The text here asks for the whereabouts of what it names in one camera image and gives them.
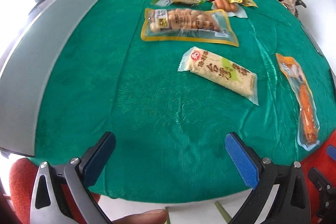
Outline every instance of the human hand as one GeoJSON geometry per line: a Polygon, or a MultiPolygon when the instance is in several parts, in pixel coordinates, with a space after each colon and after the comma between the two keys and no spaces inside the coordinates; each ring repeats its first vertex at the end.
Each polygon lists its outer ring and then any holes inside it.
{"type": "Polygon", "coordinates": [[[113,224],[164,224],[168,211],[157,209],[142,214],[130,215],[113,221],[113,224]]]}

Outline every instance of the taiwanese pastry package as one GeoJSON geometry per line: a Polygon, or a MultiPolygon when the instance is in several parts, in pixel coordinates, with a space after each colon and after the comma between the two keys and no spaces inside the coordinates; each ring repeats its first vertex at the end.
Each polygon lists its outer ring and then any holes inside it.
{"type": "Polygon", "coordinates": [[[258,105],[257,75],[220,55],[192,47],[177,71],[190,71],[232,90],[258,105]]]}
{"type": "Polygon", "coordinates": [[[144,41],[178,40],[239,46],[223,10],[147,8],[144,16],[141,31],[144,41]]]}
{"type": "Polygon", "coordinates": [[[320,144],[318,140],[320,123],[316,115],[313,94],[300,64],[293,57],[278,53],[276,57],[280,70],[288,79],[300,105],[297,142],[305,150],[310,151],[320,144]]]}

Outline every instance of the blue gripper pad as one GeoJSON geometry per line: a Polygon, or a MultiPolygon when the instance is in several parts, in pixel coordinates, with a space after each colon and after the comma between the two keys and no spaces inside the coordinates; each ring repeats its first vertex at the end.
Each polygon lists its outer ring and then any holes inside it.
{"type": "Polygon", "coordinates": [[[115,147],[116,137],[110,133],[83,169],[84,187],[88,188],[96,184],[115,147]]]}
{"type": "Polygon", "coordinates": [[[225,148],[248,187],[255,189],[259,182],[258,168],[231,133],[225,137],[225,148]]]}
{"type": "Polygon", "coordinates": [[[336,148],[334,148],[332,145],[329,145],[327,147],[327,154],[336,161],[336,148]]]}

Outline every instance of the gray panel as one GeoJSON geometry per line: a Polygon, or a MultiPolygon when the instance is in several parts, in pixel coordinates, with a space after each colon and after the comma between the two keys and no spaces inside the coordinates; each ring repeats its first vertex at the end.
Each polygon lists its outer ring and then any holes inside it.
{"type": "Polygon", "coordinates": [[[70,35],[97,1],[53,0],[12,48],[0,73],[4,149],[35,155],[37,120],[50,74],[70,35]]]}

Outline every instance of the table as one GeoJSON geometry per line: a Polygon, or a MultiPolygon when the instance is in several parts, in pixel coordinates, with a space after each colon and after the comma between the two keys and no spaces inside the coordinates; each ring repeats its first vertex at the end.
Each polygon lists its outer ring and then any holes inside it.
{"type": "Polygon", "coordinates": [[[31,160],[63,164],[112,131],[115,152],[90,190],[113,198],[181,203],[246,189],[223,145],[228,132],[236,131],[259,156],[277,164],[307,157],[296,140],[298,102],[275,53],[293,56],[303,68],[322,142],[336,128],[329,65],[279,2],[254,1],[259,8],[244,8],[248,19],[230,18],[240,44],[233,47],[144,42],[143,12],[155,8],[151,0],[99,0],[50,76],[31,160]],[[259,106],[190,72],[177,72],[183,53],[193,46],[256,73],[259,106]]]}

